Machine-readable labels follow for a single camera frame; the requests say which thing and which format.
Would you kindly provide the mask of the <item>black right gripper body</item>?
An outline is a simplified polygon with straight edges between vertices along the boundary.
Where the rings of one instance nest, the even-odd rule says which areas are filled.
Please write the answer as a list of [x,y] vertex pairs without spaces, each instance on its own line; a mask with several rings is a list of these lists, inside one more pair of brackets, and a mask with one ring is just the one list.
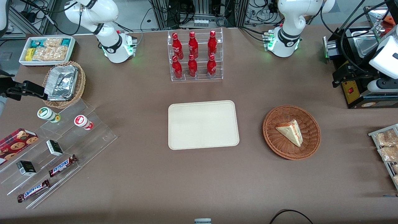
[[6,85],[5,96],[16,101],[20,101],[22,98],[22,88],[21,84],[18,82],[10,82]]

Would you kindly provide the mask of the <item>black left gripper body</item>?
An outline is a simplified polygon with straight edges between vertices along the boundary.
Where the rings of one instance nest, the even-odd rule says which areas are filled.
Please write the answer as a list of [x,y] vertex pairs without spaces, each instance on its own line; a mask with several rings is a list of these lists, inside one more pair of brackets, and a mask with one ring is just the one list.
[[341,70],[343,71],[341,82],[355,81],[362,78],[362,74],[350,65],[348,61],[341,65]]

